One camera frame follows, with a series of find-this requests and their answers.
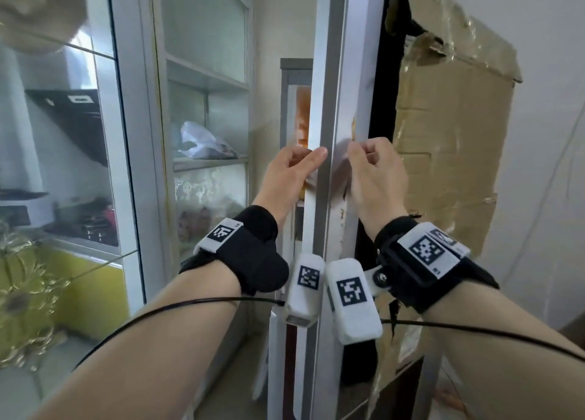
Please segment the person's left hand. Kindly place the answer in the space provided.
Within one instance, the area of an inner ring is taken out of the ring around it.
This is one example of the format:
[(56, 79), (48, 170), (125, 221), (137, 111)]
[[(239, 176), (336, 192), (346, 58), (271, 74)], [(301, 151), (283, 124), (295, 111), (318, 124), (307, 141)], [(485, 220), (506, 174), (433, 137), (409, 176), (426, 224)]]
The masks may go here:
[(293, 171), (295, 161), (304, 155), (306, 147), (286, 146), (268, 164), (263, 182), (253, 205), (267, 210), (279, 228), (298, 201), (306, 180), (299, 180)]

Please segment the person's right hand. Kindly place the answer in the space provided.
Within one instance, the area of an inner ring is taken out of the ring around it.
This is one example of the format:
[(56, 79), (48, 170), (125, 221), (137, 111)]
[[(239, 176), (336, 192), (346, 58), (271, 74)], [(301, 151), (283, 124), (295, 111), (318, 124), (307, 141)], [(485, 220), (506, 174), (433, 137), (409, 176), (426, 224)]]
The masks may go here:
[(352, 177), (352, 198), (368, 237), (375, 241), (391, 221), (407, 217), (408, 176), (403, 161), (386, 137), (361, 143), (367, 153), (367, 171)]

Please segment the white paper sticker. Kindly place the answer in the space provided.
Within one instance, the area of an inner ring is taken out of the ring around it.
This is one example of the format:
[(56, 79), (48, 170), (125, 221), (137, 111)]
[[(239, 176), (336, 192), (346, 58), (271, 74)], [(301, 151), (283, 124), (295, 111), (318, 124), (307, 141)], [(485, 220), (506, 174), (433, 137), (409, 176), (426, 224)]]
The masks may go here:
[(331, 184), (335, 187), (345, 184), (345, 182), (350, 178), (352, 169), (348, 160), (347, 150), (350, 142), (352, 141), (353, 140), (349, 137), (344, 138), (336, 142), (333, 146), (331, 161)]

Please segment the silver aluminium door frame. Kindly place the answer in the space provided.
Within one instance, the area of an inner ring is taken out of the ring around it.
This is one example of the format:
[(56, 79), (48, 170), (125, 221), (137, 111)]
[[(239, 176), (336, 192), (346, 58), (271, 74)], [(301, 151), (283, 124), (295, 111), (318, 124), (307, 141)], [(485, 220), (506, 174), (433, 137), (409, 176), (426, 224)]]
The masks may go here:
[[(354, 258), (359, 218), (350, 200), (350, 180), (331, 184), (336, 142), (369, 134), (378, 45), (385, 0), (317, 0), (312, 65), (310, 149), (327, 147), (315, 188), (305, 194), (302, 248), (325, 261)], [(343, 346), (333, 335), (327, 300), (311, 328), (288, 328), (282, 309), (272, 307), (268, 327), (267, 420), (335, 420)]]

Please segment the person's left forearm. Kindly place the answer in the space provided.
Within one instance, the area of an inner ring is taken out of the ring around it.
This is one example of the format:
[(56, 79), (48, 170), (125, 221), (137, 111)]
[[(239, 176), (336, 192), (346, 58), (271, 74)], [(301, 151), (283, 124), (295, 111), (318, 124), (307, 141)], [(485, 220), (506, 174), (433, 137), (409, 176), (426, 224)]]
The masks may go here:
[(29, 420), (181, 420), (238, 302), (159, 313), (86, 359)]

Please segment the person's right forearm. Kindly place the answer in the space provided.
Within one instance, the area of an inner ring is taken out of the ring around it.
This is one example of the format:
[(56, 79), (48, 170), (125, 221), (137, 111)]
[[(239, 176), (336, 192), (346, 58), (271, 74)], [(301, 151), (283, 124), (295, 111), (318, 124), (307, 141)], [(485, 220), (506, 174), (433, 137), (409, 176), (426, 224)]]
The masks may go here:
[[(500, 291), (464, 281), (427, 312), (426, 322), (517, 333), (570, 350), (585, 350)], [(585, 420), (585, 363), (506, 338), (432, 328), (465, 393), (484, 420)]]

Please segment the white plastic bag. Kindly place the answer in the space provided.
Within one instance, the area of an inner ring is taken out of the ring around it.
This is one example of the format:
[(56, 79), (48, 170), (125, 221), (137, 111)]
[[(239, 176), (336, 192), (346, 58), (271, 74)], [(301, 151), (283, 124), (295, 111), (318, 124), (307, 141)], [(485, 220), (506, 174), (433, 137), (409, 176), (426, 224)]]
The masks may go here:
[(178, 152), (194, 160), (238, 159), (236, 150), (222, 137), (215, 136), (206, 127), (185, 121), (180, 129)]

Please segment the white glass shelf cabinet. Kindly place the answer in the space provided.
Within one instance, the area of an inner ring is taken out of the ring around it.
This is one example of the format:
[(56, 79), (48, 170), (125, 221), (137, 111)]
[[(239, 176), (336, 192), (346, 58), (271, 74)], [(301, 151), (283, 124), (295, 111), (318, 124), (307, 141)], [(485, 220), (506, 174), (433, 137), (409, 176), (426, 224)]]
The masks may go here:
[[(250, 199), (253, 0), (151, 0), (156, 43), (171, 274), (198, 241)], [(185, 121), (206, 127), (238, 159), (178, 152)]]

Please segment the gas stove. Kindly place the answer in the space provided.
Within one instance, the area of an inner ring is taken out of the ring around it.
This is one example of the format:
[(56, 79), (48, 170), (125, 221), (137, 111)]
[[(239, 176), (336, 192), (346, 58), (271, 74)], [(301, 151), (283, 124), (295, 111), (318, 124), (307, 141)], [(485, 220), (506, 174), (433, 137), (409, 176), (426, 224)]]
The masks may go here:
[(119, 246), (113, 203), (103, 197), (90, 202), (55, 206), (55, 221), (46, 225), (48, 233)]

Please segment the black range hood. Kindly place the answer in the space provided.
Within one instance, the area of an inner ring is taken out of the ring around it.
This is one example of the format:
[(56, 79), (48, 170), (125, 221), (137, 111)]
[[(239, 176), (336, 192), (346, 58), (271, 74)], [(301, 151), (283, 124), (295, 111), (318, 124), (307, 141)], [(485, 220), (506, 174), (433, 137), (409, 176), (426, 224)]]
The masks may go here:
[(26, 89), (25, 93), (84, 155), (103, 167), (108, 167), (97, 89)]

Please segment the glass sliding door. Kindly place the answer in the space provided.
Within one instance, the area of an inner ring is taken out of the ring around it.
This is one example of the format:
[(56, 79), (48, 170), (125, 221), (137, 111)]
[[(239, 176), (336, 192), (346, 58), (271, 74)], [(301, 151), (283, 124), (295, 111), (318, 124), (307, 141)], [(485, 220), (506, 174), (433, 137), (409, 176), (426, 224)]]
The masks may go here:
[[(26, 89), (97, 89), (108, 167), (84, 155)], [(118, 247), (44, 230), (56, 205), (98, 197), (113, 203)], [(144, 304), (111, 0), (0, 0), (0, 250), (28, 246), (119, 266), (128, 319)], [(100, 341), (69, 334), (36, 370), (0, 370), (0, 420), (27, 419)]]

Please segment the yellow kitchen cabinet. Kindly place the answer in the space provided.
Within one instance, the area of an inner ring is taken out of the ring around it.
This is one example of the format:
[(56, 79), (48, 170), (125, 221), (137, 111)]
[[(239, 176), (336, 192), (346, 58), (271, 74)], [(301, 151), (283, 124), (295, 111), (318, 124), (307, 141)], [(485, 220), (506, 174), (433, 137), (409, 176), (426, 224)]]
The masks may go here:
[(0, 250), (0, 370), (36, 370), (69, 334), (100, 341), (130, 315), (123, 269), (46, 246)]

